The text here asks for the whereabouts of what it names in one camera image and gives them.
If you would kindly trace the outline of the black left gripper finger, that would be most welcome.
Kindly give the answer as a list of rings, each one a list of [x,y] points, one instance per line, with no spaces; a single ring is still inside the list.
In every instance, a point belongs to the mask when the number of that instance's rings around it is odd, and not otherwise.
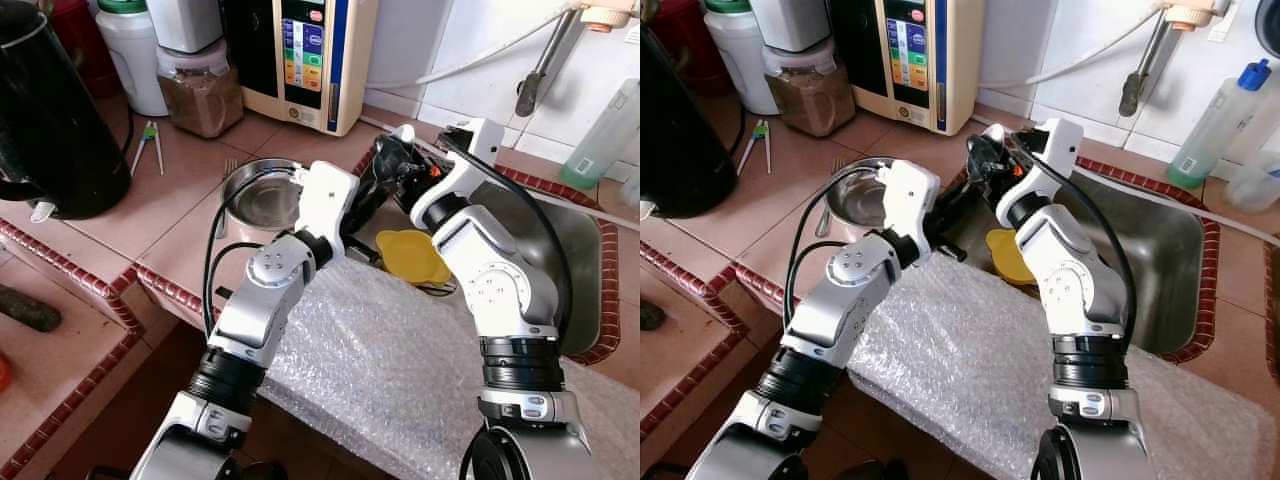
[[[977,198],[972,184],[955,184],[946,189],[931,210],[931,236],[941,237],[952,228]]]
[[[365,172],[360,177],[358,188],[349,206],[349,236],[364,228],[387,198],[388,182],[375,172]]]

